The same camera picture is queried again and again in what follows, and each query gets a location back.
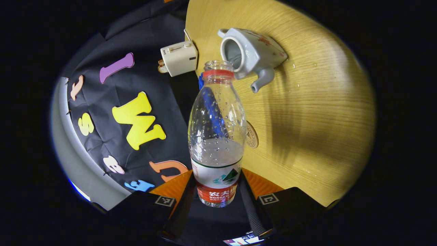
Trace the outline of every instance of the teapot opening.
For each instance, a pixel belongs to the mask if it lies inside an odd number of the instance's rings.
[[[235,70],[240,68],[242,53],[239,45],[234,40],[227,39],[223,44],[223,51],[225,55],[224,59],[232,62],[233,63],[232,66],[234,67]]]

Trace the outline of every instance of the orange surface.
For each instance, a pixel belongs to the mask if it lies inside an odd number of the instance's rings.
[[[185,187],[187,186],[188,180],[190,179],[192,173],[193,170],[185,172],[178,177],[171,179],[168,182],[165,182],[164,184],[158,186],[150,192],[151,194],[155,194],[158,196],[172,197],[176,199],[176,204],[174,205],[174,208],[171,211],[169,218],[176,209],[177,204],[179,203],[180,198],[184,193]]]
[[[284,190],[282,187],[259,176],[254,172],[251,172],[245,168],[241,168],[241,169],[243,170],[244,176],[246,177],[246,180],[250,188],[252,189],[252,193],[255,196],[255,199],[258,199],[258,196]]]

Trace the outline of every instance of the black background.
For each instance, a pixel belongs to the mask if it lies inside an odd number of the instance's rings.
[[[6,110],[2,145],[7,151],[2,178],[5,245],[22,241],[156,245],[153,237],[146,243],[140,228],[120,227],[81,200],[57,163],[48,125],[49,99],[63,65],[97,30],[144,1],[3,4],[3,84],[13,86],[12,90],[4,86],[2,93]],[[337,33],[370,68],[378,99],[378,131],[369,164],[346,197],[304,231],[280,240],[298,245],[431,245],[435,241],[434,206],[429,201],[435,191],[427,176],[435,159],[423,159],[435,144],[431,141],[425,148],[417,142],[420,137],[432,140],[427,115],[433,111],[425,107],[435,104],[429,95],[436,91],[428,86],[435,77],[424,75],[435,70],[435,62],[427,57],[434,48],[432,14],[436,12],[424,1],[384,4],[293,1],[296,8]]]

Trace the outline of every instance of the wooden table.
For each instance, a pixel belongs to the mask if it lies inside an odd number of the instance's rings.
[[[221,60],[221,28],[275,39],[289,59],[254,94],[256,75],[234,82],[259,146],[243,167],[324,206],[341,198],[366,165],[375,134],[375,99],[365,71],[333,33],[273,0],[191,0],[186,30],[204,63]]]

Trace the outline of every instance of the mountain logo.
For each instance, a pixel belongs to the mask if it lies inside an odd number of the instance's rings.
[[[220,177],[216,178],[215,180],[213,180],[212,182],[214,184],[231,184],[232,182],[235,181],[235,179],[237,178],[238,172],[235,169],[232,169],[228,175],[221,175]]]

